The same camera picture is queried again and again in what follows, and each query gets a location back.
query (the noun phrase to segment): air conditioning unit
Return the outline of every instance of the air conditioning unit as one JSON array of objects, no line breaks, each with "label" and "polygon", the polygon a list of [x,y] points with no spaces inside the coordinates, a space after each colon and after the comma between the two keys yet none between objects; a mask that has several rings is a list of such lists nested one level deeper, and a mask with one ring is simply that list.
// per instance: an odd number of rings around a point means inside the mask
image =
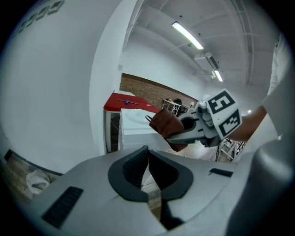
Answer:
[{"label": "air conditioning unit", "polygon": [[216,60],[211,53],[197,54],[194,58],[195,62],[205,71],[218,70]]}]

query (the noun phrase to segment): ceiling light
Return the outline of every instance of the ceiling light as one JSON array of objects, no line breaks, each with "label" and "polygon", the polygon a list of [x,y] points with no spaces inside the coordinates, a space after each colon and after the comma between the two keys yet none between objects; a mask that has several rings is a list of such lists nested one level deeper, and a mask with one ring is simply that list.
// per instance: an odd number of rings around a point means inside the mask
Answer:
[{"label": "ceiling light", "polygon": [[214,79],[215,77],[216,77],[216,75],[214,74],[214,71],[212,71],[211,78]]},{"label": "ceiling light", "polygon": [[177,21],[172,24],[172,27],[176,29],[178,32],[182,33],[188,40],[190,40],[196,46],[197,49],[204,49],[202,45]]},{"label": "ceiling light", "polygon": [[215,72],[217,78],[219,79],[219,81],[223,82],[223,80],[222,80],[222,78],[221,78],[221,75],[220,75],[219,71],[215,70],[214,72]]}]

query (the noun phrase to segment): cable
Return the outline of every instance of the cable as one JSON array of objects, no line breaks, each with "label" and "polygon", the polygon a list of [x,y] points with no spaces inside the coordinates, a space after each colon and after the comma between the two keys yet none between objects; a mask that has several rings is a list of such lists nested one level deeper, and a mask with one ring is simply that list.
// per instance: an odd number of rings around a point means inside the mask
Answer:
[{"label": "cable", "polygon": [[[114,122],[111,120],[111,123],[113,124],[113,126],[115,126],[115,124],[114,124]],[[119,128],[117,128],[116,126],[115,126],[115,128],[117,129],[117,130],[119,130]]]},{"label": "cable", "polygon": [[224,143],[226,143],[226,142],[229,142],[230,144],[232,144],[231,140],[228,138],[225,139]]},{"label": "cable", "polygon": [[149,179],[151,176],[152,176],[152,175],[149,175],[149,177],[147,178],[146,182],[144,183],[144,185],[143,185],[141,191],[143,190],[144,186],[146,186],[146,183],[147,183],[148,179]]},{"label": "cable", "polygon": [[216,151],[216,154],[215,154],[215,161],[217,161],[218,156],[219,156],[219,146],[217,147],[217,151]]},{"label": "cable", "polygon": [[184,157],[186,157],[182,151],[181,151],[181,153],[183,154]]}]

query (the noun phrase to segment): person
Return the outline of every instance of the person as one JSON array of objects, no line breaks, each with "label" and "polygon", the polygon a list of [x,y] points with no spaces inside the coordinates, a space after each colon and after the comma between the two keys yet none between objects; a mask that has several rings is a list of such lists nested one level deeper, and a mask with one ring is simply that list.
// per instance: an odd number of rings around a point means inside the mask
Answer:
[{"label": "person", "polygon": [[[286,38],[281,33],[279,41],[276,43],[273,51],[271,79],[267,96],[270,95],[280,83],[288,68],[293,66],[292,63],[292,50]],[[247,141],[242,153],[255,151],[259,146],[276,137],[276,129],[263,106],[259,106],[249,115],[243,116],[240,127],[228,136],[228,138],[232,140]]]},{"label": "person", "polygon": [[[267,95],[275,89],[284,76],[288,66],[291,66],[292,54],[291,48],[283,34],[280,34],[279,41],[273,50],[271,80]],[[242,117],[242,125],[231,133],[228,138],[236,141],[248,141],[256,131],[260,123],[264,120],[267,112],[263,106],[257,107],[247,116]]]}]

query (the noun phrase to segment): person's arm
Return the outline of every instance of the person's arm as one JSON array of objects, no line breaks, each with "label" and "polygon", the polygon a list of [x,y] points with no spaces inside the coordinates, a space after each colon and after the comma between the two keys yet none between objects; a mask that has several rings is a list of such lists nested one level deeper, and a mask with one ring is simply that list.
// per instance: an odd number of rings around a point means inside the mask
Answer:
[{"label": "person's arm", "polygon": [[263,118],[266,116],[266,110],[263,106],[259,106],[255,111],[247,116],[242,117],[242,124],[227,138],[236,141],[247,141],[255,130],[260,125]]}]

